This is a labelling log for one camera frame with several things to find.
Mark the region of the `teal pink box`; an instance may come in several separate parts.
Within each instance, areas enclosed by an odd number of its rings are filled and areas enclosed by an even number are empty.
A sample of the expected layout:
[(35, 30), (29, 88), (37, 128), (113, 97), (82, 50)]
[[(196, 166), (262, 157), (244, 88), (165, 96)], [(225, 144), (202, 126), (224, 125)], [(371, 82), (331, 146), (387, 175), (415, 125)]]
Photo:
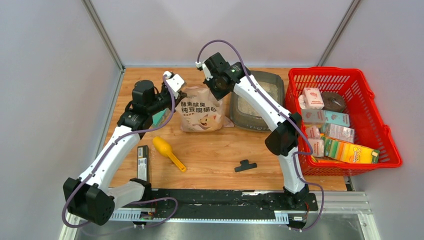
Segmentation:
[(343, 127), (350, 127), (348, 114), (322, 110), (322, 109), (302, 109), (301, 115), (305, 124), (335, 124)]

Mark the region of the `grey litter box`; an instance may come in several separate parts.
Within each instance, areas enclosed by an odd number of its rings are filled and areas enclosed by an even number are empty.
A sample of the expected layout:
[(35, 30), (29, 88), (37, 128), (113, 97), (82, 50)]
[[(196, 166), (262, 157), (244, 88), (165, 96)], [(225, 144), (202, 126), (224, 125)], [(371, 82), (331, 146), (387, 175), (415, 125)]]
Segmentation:
[[(252, 70), (252, 75), (259, 85), (282, 107), (285, 107), (285, 87), (282, 78), (275, 73)], [(268, 132), (269, 128), (263, 118), (242, 97), (231, 93), (229, 118), (236, 127), (248, 131)]]

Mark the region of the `black bag clip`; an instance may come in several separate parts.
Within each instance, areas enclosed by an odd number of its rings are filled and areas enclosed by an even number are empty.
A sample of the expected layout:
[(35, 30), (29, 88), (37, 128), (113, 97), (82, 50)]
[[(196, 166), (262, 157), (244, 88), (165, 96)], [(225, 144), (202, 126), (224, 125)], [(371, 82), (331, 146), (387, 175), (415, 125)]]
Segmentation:
[(248, 159), (241, 160), (239, 163), (240, 163), (240, 165), (239, 166), (236, 166), (234, 168), (234, 172), (235, 173), (239, 173), (239, 172), (242, 172), (242, 171), (247, 171), (247, 170), (254, 169), (254, 168), (257, 168), (258, 167), (257, 163), (255, 163), (255, 162), (249, 162)]

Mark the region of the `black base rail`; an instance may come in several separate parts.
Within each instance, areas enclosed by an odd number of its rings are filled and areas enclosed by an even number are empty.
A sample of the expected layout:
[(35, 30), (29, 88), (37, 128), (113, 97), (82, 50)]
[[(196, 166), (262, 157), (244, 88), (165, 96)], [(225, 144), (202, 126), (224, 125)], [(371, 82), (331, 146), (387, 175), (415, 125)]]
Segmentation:
[(286, 224), (302, 228), (321, 209), (314, 193), (292, 200), (282, 190), (165, 189), (152, 191), (151, 203), (129, 203), (114, 220), (159, 223)]

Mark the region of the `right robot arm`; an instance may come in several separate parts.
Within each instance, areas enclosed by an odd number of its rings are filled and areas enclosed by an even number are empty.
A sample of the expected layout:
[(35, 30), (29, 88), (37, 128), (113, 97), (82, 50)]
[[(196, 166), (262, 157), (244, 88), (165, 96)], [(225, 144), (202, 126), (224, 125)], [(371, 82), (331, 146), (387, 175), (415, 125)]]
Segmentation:
[(232, 92), (247, 101), (265, 121), (271, 131), (265, 145), (278, 158), (284, 177), (285, 203), (293, 210), (299, 209), (309, 192), (297, 168), (299, 159), (295, 156), (299, 150), (301, 115), (290, 113), (279, 105), (241, 61), (231, 65), (217, 52), (203, 62), (197, 60), (195, 66), (203, 71), (203, 83), (217, 100)]

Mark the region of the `pink white carton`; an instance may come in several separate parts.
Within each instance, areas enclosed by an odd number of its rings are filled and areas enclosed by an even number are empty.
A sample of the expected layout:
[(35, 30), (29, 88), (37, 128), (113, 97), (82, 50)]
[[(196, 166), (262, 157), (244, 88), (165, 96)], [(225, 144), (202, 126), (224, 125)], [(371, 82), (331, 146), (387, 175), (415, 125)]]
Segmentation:
[(302, 110), (322, 110), (325, 107), (321, 92), (316, 87), (305, 87), (298, 97), (298, 102)]

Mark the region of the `black flat box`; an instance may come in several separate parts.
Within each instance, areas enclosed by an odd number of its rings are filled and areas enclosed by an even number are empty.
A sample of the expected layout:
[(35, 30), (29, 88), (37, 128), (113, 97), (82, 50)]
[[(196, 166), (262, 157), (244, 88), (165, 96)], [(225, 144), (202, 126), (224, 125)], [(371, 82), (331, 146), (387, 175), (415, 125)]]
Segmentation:
[(146, 182), (150, 181), (149, 175), (150, 150), (148, 145), (137, 147), (137, 178)]

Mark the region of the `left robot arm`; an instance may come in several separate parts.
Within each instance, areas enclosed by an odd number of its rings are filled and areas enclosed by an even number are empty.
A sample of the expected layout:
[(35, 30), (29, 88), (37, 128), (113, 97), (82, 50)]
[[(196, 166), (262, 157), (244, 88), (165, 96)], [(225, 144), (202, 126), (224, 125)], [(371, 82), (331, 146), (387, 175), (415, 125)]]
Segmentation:
[(186, 96), (182, 92), (185, 85), (185, 81), (177, 75), (164, 79), (160, 91), (150, 80), (135, 83), (132, 99), (125, 106), (106, 146), (79, 177), (69, 177), (63, 184), (66, 202), (62, 221), (66, 226), (73, 227), (66, 221), (67, 213), (84, 219), (86, 223), (102, 226), (121, 207), (135, 202), (145, 208), (152, 203), (151, 184), (145, 180), (132, 178), (118, 187), (110, 187), (110, 183), (145, 133), (154, 131), (151, 127), (153, 116), (165, 109), (173, 112)]

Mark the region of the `brown round container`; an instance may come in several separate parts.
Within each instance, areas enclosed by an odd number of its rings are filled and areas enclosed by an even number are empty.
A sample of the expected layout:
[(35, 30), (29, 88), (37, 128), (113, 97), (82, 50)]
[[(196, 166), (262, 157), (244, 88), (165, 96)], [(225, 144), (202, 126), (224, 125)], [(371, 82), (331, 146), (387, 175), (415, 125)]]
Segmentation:
[(335, 92), (322, 92), (321, 97), (324, 103), (323, 110), (342, 113), (347, 104), (344, 98)]

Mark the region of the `white patterned box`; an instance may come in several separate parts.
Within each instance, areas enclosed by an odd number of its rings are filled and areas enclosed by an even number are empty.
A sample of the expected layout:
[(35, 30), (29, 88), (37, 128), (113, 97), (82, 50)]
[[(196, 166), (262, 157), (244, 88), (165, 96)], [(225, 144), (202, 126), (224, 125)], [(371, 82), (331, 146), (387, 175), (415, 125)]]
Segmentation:
[(320, 130), (327, 137), (348, 143), (354, 143), (355, 130), (353, 128), (337, 125), (334, 123), (325, 123)]

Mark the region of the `yellow sponge pack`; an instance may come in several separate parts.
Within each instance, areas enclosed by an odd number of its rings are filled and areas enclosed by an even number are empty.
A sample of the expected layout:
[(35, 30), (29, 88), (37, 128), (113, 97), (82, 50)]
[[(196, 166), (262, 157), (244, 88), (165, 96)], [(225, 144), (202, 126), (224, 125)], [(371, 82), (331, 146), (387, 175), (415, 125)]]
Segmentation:
[(379, 161), (379, 150), (325, 136), (321, 139), (325, 157), (349, 164), (376, 164)]

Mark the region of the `yellow plastic scoop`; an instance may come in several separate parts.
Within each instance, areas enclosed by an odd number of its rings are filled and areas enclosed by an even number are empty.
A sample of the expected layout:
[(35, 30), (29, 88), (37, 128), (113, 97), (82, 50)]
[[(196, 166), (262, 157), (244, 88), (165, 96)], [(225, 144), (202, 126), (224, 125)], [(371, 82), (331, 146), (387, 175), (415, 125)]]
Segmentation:
[(171, 145), (166, 140), (156, 136), (152, 139), (152, 144), (162, 156), (169, 158), (180, 171), (183, 173), (187, 171), (186, 166), (174, 155)]

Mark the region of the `red plastic basket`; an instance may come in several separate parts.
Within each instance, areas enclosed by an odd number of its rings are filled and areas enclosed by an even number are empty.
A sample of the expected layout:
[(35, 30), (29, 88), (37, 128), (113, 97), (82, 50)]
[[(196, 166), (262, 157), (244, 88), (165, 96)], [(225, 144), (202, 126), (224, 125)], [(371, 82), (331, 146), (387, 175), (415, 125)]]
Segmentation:
[(355, 143), (380, 151), (378, 163), (318, 163), (309, 155), (300, 155), (301, 171), (307, 176), (356, 176), (377, 169), (394, 169), (403, 164), (391, 134), (381, 118), (363, 72), (357, 68), (315, 66), (292, 68), (288, 72), (285, 106), (290, 112), (300, 112), (298, 96), (306, 87), (341, 95), (346, 103), (344, 112), (349, 115), (355, 130)]

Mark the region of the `pink cat litter bag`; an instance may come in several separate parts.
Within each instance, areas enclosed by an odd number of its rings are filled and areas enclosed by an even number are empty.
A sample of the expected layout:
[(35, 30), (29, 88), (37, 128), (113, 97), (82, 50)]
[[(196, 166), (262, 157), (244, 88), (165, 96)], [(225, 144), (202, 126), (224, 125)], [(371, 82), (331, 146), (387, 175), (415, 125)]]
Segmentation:
[(224, 101), (217, 100), (207, 87), (187, 87), (186, 97), (176, 107), (183, 132), (214, 132), (234, 124), (226, 116)]

